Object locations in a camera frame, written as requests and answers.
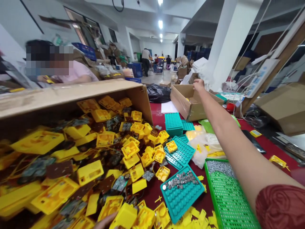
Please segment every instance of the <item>red sleeve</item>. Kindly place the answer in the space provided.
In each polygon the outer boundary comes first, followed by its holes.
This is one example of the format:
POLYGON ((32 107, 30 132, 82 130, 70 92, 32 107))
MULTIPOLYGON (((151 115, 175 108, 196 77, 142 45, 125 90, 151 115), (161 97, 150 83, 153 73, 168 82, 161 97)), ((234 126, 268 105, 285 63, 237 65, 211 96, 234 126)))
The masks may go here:
POLYGON ((262 229, 304 229, 305 190, 282 184, 267 186, 256 198, 255 211, 262 229))

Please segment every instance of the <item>red tablecloth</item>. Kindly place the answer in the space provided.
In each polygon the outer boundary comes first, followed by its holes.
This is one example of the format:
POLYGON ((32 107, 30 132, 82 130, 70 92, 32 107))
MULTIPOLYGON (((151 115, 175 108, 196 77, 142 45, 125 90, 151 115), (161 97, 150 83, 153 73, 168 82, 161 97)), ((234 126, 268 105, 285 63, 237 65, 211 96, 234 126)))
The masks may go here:
MULTIPOLYGON (((151 103, 151 110, 152 110, 152 119, 154 126, 159 125, 162 127, 162 130, 165 130, 165 117, 164 114, 161 113, 161 104, 151 103)), ((246 121, 239 120, 239 123, 241 125, 241 129, 251 131, 253 130, 253 127, 251 127, 246 121)), ((295 169, 297 168, 297 162, 289 157, 284 151, 282 151, 279 147, 277 147, 275 144, 273 144, 269 139, 267 139, 265 136, 260 136, 257 139, 257 142, 262 146, 262 148, 266 151, 266 154, 264 156, 269 159, 272 155, 278 156, 280 159, 287 162, 287 165, 289 166, 289 169, 295 169)), ((203 193, 193 204, 193 207, 195 207, 198 211, 201 211, 201 209, 204 209, 207 212, 207 216, 212 216, 212 210, 214 210, 211 194, 209 190, 209 186, 206 179, 206 173, 204 169, 200 169, 198 166, 194 164, 194 162, 191 160, 189 163, 192 170, 195 172, 197 176, 203 175, 204 179, 202 181, 203 184, 207 187, 207 193, 203 193)), ((177 169, 175 169, 172 165, 168 164, 166 167, 168 167, 171 170, 171 173, 169 177, 174 175, 177 172, 177 169)), ((157 172, 159 166, 155 165, 154 171, 157 172)), ((284 171, 290 175, 290 172, 287 169, 284 169, 284 171)), ((162 197, 161 201, 164 201, 163 195, 161 193, 160 185, 162 184, 161 181, 159 181, 156 178, 153 178, 150 182, 147 183, 147 188, 144 189, 143 197, 140 199, 144 199, 146 202, 146 205, 154 210, 161 202, 158 201, 155 203, 155 201, 159 198, 159 196, 162 197)))

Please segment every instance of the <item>fluorescent light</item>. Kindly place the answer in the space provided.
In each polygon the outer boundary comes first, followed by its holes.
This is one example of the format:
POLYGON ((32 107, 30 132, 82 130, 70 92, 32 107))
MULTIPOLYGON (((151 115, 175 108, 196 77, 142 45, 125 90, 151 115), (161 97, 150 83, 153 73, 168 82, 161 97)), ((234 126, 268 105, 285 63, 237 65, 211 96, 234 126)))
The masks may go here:
POLYGON ((159 28, 162 29, 163 28, 163 21, 159 20, 158 24, 159 24, 159 28))

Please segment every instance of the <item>person standing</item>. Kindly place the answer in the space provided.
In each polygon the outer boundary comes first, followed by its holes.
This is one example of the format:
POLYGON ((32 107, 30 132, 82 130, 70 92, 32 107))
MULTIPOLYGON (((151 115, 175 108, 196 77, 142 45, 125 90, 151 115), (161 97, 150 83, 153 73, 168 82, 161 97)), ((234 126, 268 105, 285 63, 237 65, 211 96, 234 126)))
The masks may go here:
POLYGON ((143 65, 144 73, 145 73, 146 77, 148 77, 150 59, 151 59, 150 52, 148 51, 147 48, 145 48, 142 51, 142 65, 143 65))

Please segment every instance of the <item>black garbage bag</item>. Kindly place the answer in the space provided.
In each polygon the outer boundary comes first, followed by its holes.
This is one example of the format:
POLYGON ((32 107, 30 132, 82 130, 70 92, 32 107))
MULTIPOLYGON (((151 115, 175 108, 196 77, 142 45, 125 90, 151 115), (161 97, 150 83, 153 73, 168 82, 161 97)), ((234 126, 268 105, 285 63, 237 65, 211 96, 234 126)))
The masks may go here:
POLYGON ((171 100, 171 89, 169 87, 149 84, 147 85, 147 93, 149 101, 152 103, 165 103, 171 100))

